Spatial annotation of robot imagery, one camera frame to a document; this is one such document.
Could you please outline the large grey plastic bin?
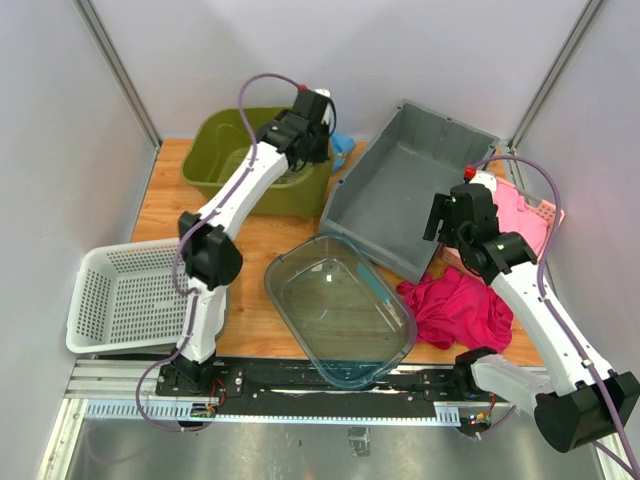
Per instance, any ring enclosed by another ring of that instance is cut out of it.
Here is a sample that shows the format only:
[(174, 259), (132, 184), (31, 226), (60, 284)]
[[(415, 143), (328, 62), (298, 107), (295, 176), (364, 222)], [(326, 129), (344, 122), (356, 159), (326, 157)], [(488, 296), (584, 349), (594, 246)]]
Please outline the large grey plastic bin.
[(418, 282), (438, 245), (423, 234), (435, 194), (461, 183), (499, 137), (409, 101), (401, 102), (331, 190), (322, 232), (342, 234), (372, 261)]

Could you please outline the olive green plastic basin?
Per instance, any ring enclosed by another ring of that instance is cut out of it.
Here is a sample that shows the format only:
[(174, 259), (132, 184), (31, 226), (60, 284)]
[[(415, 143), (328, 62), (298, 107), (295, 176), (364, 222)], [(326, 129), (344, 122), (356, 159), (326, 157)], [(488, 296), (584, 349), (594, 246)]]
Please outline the olive green plastic basin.
[[(249, 153), (250, 138), (237, 109), (212, 114), (200, 126), (183, 160), (181, 175), (206, 199), (213, 198)], [(308, 164), (287, 171), (261, 197), (253, 215), (309, 220), (320, 213), (332, 163)]]

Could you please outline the clear blue plastic tub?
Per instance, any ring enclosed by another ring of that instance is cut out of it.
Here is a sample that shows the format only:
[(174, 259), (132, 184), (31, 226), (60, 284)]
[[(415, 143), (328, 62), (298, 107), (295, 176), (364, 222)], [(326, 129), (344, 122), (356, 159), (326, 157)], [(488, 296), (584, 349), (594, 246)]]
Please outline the clear blue plastic tub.
[(264, 286), (319, 375), (338, 389), (374, 384), (416, 343), (414, 315), (343, 235), (318, 234), (278, 256)]

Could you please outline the white perforated plastic basket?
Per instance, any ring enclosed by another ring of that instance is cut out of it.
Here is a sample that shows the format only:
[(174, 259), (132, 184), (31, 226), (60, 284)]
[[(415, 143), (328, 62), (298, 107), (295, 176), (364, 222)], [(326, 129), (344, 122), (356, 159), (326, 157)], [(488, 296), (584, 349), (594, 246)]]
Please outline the white perforated plastic basket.
[(203, 290), (198, 303), (180, 293), (194, 285), (175, 263), (176, 238), (91, 250), (76, 277), (66, 345), (97, 354), (173, 345), (190, 360), (214, 353), (228, 317), (230, 292)]

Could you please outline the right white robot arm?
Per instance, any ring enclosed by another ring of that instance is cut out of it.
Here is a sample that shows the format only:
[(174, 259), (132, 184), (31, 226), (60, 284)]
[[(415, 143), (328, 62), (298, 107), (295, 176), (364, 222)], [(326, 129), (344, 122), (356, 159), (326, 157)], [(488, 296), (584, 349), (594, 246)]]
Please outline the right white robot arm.
[(423, 235), (458, 250), (520, 320), (546, 375), (507, 361), (490, 347), (456, 358), (453, 387), (466, 400), (494, 393), (534, 418), (555, 450), (566, 453), (622, 429), (639, 399), (639, 381), (618, 373), (589, 346), (545, 282), (538, 259), (517, 232), (499, 229), (491, 191), (463, 183), (434, 196)]

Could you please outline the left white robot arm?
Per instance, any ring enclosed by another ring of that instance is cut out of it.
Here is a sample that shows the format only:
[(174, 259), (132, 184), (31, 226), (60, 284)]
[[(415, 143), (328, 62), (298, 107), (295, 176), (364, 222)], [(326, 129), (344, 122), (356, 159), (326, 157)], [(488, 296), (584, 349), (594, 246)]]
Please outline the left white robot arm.
[(243, 266), (235, 243), (242, 224), (286, 171), (329, 160), (336, 122), (329, 91), (299, 88), (291, 107), (248, 132), (248, 153), (218, 193), (197, 212), (179, 217), (174, 264), (182, 266), (188, 278), (180, 293), (189, 304), (166, 371), (190, 394), (203, 395), (214, 383), (211, 358), (225, 323), (227, 289)]

